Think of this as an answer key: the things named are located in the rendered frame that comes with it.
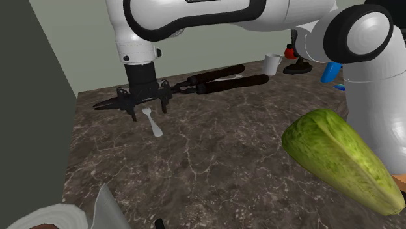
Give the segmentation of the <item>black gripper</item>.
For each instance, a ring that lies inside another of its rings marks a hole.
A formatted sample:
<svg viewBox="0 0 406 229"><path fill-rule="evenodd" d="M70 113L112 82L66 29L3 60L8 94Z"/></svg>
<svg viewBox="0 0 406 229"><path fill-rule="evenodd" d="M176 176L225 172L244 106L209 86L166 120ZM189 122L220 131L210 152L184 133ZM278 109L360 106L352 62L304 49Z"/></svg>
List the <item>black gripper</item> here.
<svg viewBox="0 0 406 229"><path fill-rule="evenodd" d="M124 66L129 83L129 92L122 87L116 89L119 109L126 111L136 122L137 117L133 103L144 103L159 98L162 112L166 114L167 105L172 99L172 90L166 79L162 80L162 89L159 89L154 63L125 64Z"/></svg>

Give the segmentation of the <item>white plastic spoon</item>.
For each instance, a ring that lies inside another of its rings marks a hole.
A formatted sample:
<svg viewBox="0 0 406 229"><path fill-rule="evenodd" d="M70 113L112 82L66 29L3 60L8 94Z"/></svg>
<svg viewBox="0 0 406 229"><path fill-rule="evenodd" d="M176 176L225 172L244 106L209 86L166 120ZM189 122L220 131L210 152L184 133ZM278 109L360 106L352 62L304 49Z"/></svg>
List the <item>white plastic spoon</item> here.
<svg viewBox="0 0 406 229"><path fill-rule="evenodd" d="M143 108L142 112L148 117L154 136L161 137L163 135L163 132L162 132L161 128L154 122L153 118L151 117L151 112L152 112L151 108L149 108L149 107Z"/></svg>

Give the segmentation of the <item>grey metal blade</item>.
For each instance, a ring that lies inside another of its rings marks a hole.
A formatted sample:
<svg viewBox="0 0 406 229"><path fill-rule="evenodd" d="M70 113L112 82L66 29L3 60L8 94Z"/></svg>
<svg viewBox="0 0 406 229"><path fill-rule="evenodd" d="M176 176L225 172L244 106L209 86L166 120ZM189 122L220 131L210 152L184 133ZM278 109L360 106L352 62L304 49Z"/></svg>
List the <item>grey metal blade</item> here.
<svg viewBox="0 0 406 229"><path fill-rule="evenodd" d="M101 186L95 200L90 229L131 229L106 183Z"/></svg>

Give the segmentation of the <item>white mug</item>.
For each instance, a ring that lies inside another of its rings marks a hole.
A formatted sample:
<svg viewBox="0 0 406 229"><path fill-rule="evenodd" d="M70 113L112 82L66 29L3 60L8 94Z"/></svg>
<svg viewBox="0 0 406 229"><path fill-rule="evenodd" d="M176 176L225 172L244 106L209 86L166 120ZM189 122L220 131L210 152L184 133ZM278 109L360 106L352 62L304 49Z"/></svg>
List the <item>white mug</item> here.
<svg viewBox="0 0 406 229"><path fill-rule="evenodd" d="M274 53L268 53L264 57L262 73L268 76L273 76L277 72L277 68L282 61L282 56Z"/></svg>

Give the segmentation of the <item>black stand with red ball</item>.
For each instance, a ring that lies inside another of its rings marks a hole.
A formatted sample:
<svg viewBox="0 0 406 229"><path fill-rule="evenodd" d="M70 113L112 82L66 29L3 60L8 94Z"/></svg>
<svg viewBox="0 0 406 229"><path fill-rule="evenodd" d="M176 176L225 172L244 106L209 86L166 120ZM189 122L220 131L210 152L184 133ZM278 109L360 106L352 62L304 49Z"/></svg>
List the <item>black stand with red ball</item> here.
<svg viewBox="0 0 406 229"><path fill-rule="evenodd" d="M297 62L294 64L291 64L289 66L286 66L283 69L283 73L295 75L295 74L305 74L305 73L311 72L312 65L310 65L309 62L305 62L305 60L302 58L302 56L300 56L296 51L295 43L296 43L296 39L297 39L297 31L295 29L291 29L290 33L291 33L291 42L286 45L284 56L287 59L296 59Z"/></svg>

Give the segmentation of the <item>blue curved object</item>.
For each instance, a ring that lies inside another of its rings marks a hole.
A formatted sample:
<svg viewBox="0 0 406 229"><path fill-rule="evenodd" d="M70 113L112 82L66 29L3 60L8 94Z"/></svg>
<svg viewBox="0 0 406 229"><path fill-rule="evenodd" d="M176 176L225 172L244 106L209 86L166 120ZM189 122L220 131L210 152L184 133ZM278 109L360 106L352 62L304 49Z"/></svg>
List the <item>blue curved object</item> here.
<svg viewBox="0 0 406 229"><path fill-rule="evenodd" d="M338 72L341 70L342 64L336 63L336 62L329 62L326 65L326 68L323 72L323 75L321 76L320 81L322 83L329 83L331 81L334 81L336 76L338 75Z"/></svg>

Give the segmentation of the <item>green lettuce head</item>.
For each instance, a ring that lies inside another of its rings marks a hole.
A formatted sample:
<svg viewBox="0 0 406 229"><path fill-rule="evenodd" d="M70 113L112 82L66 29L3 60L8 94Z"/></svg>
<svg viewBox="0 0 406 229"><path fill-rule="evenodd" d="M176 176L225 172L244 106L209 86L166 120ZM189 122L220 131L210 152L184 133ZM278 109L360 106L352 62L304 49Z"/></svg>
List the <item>green lettuce head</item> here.
<svg viewBox="0 0 406 229"><path fill-rule="evenodd" d="M316 109L282 134L282 147L300 166L381 215L406 208L404 197L381 160L358 133L330 109Z"/></svg>

